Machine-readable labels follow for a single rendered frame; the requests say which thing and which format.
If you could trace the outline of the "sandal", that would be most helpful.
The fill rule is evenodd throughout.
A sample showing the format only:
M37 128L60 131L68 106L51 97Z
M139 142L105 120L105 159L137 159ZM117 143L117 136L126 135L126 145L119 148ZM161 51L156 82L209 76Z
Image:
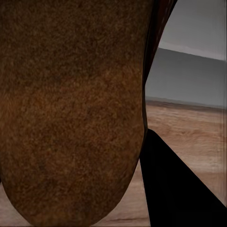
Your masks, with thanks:
M0 182L34 227L90 227L121 201L176 3L0 0Z

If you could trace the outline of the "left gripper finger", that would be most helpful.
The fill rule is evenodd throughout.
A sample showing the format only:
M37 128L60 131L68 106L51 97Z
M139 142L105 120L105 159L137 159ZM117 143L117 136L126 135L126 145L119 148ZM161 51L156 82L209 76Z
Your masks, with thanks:
M149 128L140 165L151 227L227 227L227 207Z

